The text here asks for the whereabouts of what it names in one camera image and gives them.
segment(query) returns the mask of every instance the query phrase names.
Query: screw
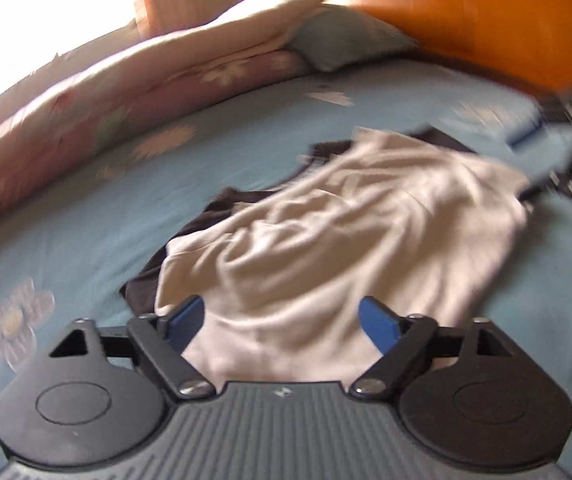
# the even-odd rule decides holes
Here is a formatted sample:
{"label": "screw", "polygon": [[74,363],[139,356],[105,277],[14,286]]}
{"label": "screw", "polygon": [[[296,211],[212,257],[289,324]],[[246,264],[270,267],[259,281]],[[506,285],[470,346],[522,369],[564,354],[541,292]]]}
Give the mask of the screw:
{"label": "screw", "polygon": [[380,379],[360,379],[355,383],[355,391],[363,396],[375,396],[386,389],[386,384]]}
{"label": "screw", "polygon": [[215,387],[208,381],[194,380],[187,381],[179,388],[179,393],[191,399],[202,399],[203,397],[210,397],[215,392]]}

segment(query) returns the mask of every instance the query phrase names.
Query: garment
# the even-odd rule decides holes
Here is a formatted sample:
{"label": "garment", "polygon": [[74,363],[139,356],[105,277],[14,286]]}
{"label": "garment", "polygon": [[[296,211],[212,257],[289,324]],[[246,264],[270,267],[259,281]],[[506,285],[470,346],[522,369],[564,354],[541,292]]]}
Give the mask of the garment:
{"label": "garment", "polygon": [[[415,139],[424,140],[425,142],[430,142],[436,146],[450,148],[458,152],[471,153],[466,146],[437,128],[428,128],[414,134],[413,137],[415,137]],[[304,164],[293,175],[268,189],[241,191],[234,187],[224,188],[197,218],[192,219],[184,225],[173,238],[202,231],[225,220],[239,209],[238,204],[256,203],[259,202],[259,200],[273,195],[277,191],[293,184],[298,179],[304,178],[316,171],[328,163],[332,156],[341,155],[346,152],[350,149],[351,145],[352,140],[317,142],[311,145],[308,155],[304,157]],[[159,272],[165,257],[166,246],[164,245],[153,254],[141,272],[131,280],[128,280],[119,289],[119,292],[125,298],[128,306],[138,316],[155,310],[155,295],[157,294],[157,286],[159,285]]]}
{"label": "garment", "polygon": [[155,312],[204,298],[183,355],[217,387],[350,384],[381,356],[359,328],[361,298],[460,324],[525,225],[519,171],[395,133],[354,139],[310,176],[168,243]]}

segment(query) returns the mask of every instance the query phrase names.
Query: bed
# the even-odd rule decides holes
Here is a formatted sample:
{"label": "bed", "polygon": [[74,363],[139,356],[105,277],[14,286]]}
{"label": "bed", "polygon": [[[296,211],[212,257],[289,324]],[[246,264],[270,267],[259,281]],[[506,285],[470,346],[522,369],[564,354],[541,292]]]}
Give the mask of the bed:
{"label": "bed", "polygon": [[[157,248],[223,187],[282,180],[311,143],[348,139],[355,126],[412,133],[432,125],[532,178],[572,153],[570,126],[510,150],[506,139],[528,121],[533,98],[434,62],[383,59],[326,74],[278,49],[250,59],[287,72],[244,86],[250,66],[213,69],[213,81],[237,85],[222,102],[117,139],[0,215],[0,316],[13,302],[29,306],[2,327],[0,390],[71,319],[125,322],[132,314],[118,289]],[[572,399],[572,203],[552,195],[538,203],[477,312]],[[572,474],[572,436],[560,464]]]}

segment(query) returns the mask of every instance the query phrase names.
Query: pillow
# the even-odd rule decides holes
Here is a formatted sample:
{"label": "pillow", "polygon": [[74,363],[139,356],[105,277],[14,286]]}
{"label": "pillow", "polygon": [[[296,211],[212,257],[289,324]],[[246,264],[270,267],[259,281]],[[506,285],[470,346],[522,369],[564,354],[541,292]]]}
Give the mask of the pillow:
{"label": "pillow", "polygon": [[398,28],[348,7],[323,4],[307,18],[288,48],[321,72],[410,50],[417,42]]}

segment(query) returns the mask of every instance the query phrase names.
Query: ribbed gray surface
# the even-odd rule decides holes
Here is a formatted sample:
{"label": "ribbed gray surface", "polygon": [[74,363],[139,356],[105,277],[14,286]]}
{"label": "ribbed gray surface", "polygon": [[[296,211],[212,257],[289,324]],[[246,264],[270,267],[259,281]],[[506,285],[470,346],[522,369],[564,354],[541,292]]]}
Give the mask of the ribbed gray surface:
{"label": "ribbed gray surface", "polygon": [[[276,392],[291,394],[279,396]],[[218,399],[186,404],[147,449],[72,475],[11,464],[0,480],[473,480],[423,453],[384,404],[346,397],[338,383],[232,383]],[[554,465],[512,480],[568,480]]]}

